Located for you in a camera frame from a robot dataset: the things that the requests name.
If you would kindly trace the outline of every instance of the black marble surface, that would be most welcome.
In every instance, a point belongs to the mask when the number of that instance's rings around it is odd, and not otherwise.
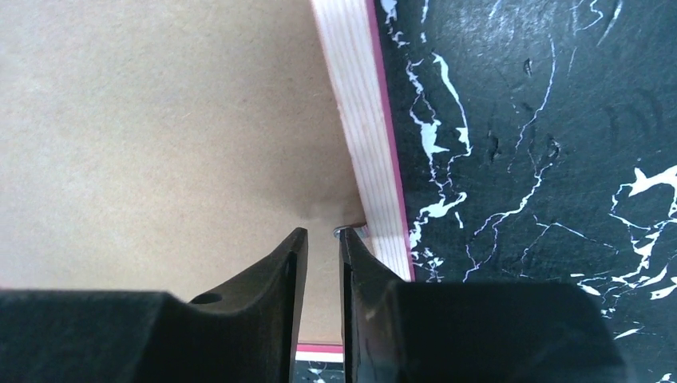
[[[416,279],[574,283],[677,381],[677,2],[376,10]]]
[[[296,361],[294,383],[343,382],[343,363],[324,361]]]

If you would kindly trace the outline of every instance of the pink stripe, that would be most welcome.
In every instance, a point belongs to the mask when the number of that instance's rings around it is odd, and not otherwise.
[[[310,345],[310,344],[299,344],[296,346],[298,351],[304,351],[307,353],[343,353],[342,345]]]
[[[366,0],[366,12],[369,15],[369,26],[371,29],[371,43],[374,47],[374,60],[376,62],[376,74],[378,83],[381,86],[381,104],[383,105],[383,114],[386,118],[386,130],[388,131],[388,141],[390,144],[390,159],[393,161],[393,170],[395,172],[395,187],[398,189],[398,199],[400,203],[400,219],[402,220],[402,233],[406,239],[409,238],[409,228],[406,224],[406,214],[404,208],[404,195],[402,194],[402,176],[400,175],[400,165],[398,160],[398,150],[395,145],[395,132],[393,129],[393,117],[390,114],[390,99],[388,98],[388,88],[386,83],[386,67],[383,65],[383,54],[381,52],[381,39],[378,36],[378,20],[376,19],[376,5],[374,0]],[[406,248],[406,259],[409,264],[411,280],[414,281],[414,264],[411,259],[411,249],[409,241],[404,241]]]

